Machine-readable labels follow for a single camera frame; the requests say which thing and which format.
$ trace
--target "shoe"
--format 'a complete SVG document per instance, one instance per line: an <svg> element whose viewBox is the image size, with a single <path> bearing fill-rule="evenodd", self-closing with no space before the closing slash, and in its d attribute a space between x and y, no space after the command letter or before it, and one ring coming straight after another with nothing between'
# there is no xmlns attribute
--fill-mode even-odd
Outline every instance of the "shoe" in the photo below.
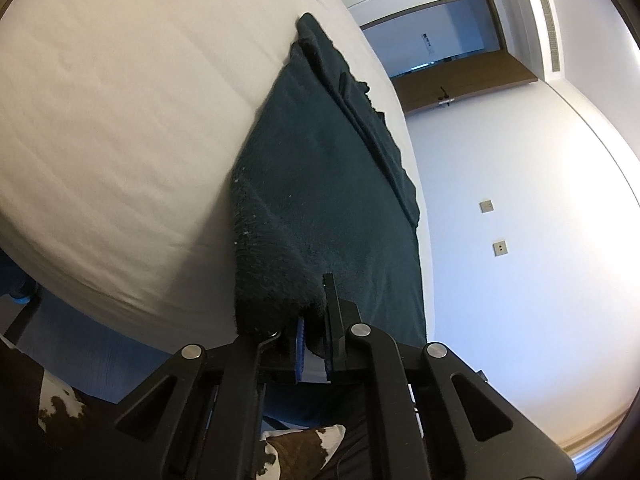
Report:
<svg viewBox="0 0 640 480"><path fill-rule="evenodd" d="M40 285L31 276L27 276L24 284L17 290L9 293L14 303L25 305L29 303L38 293Z"/></svg>

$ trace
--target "triangular cutout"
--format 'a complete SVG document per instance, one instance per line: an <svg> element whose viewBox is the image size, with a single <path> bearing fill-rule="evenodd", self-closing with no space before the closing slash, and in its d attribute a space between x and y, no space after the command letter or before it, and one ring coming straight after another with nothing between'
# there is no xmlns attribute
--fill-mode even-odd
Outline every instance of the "triangular cutout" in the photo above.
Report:
<svg viewBox="0 0 640 480"><path fill-rule="evenodd" d="M167 377L129 410L116 424L116 429L146 442L154 436L177 379Z"/></svg>
<svg viewBox="0 0 640 480"><path fill-rule="evenodd" d="M485 442L513 427L511 419L464 375L456 374L451 381L478 442Z"/></svg>

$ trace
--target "brown and white cow print rug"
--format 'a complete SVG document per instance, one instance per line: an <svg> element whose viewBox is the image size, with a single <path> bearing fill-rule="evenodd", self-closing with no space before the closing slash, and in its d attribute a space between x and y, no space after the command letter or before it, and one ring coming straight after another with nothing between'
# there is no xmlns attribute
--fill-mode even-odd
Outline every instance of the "brown and white cow print rug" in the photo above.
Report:
<svg viewBox="0 0 640 480"><path fill-rule="evenodd" d="M344 426L265 431L264 466L256 480L312 480L344 439Z"/></svg>

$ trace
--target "dark green blanket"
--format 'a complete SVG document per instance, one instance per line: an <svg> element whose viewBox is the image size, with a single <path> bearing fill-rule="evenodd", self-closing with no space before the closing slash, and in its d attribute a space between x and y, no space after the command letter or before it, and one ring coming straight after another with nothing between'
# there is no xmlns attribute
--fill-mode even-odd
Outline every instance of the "dark green blanket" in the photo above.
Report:
<svg viewBox="0 0 640 480"><path fill-rule="evenodd" d="M322 275L362 319L426 342L415 187L383 114L310 14L232 174L238 332L305 313L323 330Z"/></svg>

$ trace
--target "white bed sheet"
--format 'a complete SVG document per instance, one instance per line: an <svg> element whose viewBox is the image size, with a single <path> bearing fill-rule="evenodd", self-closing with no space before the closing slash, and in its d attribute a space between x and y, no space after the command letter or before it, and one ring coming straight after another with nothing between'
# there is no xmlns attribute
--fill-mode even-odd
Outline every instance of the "white bed sheet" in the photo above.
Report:
<svg viewBox="0 0 640 480"><path fill-rule="evenodd" d="M14 0L0 20L0 246L146 344L231 342L228 175L304 12L369 83L416 185L432 324L406 124L340 0Z"/></svg>

